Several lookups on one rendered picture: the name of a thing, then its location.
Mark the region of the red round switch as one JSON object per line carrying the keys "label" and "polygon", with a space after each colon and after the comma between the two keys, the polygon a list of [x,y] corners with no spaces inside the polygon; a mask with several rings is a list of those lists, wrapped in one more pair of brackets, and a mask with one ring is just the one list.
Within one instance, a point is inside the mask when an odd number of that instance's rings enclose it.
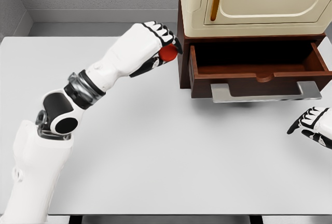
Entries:
{"label": "red round switch", "polygon": [[177,57],[177,54],[178,50],[173,44],[162,47],[158,52],[159,58],[165,62],[173,61]]}

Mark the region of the brown wooden drawer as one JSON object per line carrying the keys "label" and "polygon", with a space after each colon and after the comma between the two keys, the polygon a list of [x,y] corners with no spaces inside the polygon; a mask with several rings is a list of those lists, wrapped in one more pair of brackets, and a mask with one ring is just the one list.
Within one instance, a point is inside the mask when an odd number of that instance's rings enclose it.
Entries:
{"label": "brown wooden drawer", "polygon": [[249,41],[200,43],[190,47],[189,76],[193,98],[211,98],[211,84],[227,83],[266,90],[290,88],[298,81],[314,81],[322,90],[330,71],[312,41]]}

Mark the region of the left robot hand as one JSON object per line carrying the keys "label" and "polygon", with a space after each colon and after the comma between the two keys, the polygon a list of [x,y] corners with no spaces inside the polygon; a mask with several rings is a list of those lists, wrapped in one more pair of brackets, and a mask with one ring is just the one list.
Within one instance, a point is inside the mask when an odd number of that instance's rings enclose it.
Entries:
{"label": "left robot hand", "polygon": [[166,63],[158,52],[169,44],[177,48],[178,54],[183,54],[181,43],[166,25],[156,21],[136,23],[111,47],[112,63],[121,76],[136,76],[141,67],[144,73],[151,70],[156,60]]}

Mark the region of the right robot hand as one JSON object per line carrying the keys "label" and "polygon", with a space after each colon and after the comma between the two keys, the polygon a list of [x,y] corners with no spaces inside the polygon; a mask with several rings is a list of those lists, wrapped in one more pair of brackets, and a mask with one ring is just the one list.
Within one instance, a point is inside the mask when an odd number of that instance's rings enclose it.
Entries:
{"label": "right robot hand", "polygon": [[304,136],[332,150],[332,108],[309,108],[294,121],[287,134],[292,134],[298,128],[302,128]]}

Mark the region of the cream refrigerator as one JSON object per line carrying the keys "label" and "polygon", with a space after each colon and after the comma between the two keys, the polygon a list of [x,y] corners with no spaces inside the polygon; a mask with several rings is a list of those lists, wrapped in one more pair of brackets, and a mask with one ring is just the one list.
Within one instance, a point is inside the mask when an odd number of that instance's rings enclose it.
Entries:
{"label": "cream refrigerator", "polygon": [[332,0],[181,0],[188,37],[320,34],[332,22]]}

